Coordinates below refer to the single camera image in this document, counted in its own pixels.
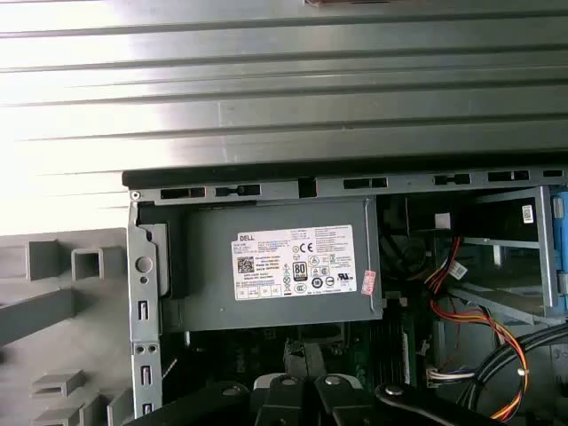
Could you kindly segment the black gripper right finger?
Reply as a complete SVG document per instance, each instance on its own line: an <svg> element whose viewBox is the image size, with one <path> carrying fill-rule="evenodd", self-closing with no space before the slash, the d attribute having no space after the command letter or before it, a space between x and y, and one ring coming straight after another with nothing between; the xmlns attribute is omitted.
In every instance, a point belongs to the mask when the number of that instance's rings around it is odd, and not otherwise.
<svg viewBox="0 0 568 426"><path fill-rule="evenodd" d="M314 382L323 422L334 425L499 425L500 422L406 384L382 384L369 392L345 375Z"/></svg>

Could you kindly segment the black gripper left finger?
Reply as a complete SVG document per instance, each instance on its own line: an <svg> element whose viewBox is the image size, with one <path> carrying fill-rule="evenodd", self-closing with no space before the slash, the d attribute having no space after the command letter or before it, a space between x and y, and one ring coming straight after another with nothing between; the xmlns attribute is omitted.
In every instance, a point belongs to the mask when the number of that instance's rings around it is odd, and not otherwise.
<svg viewBox="0 0 568 426"><path fill-rule="evenodd" d="M305 381L268 375L266 387L237 382L200 389L132 421L134 425L303 425Z"/></svg>

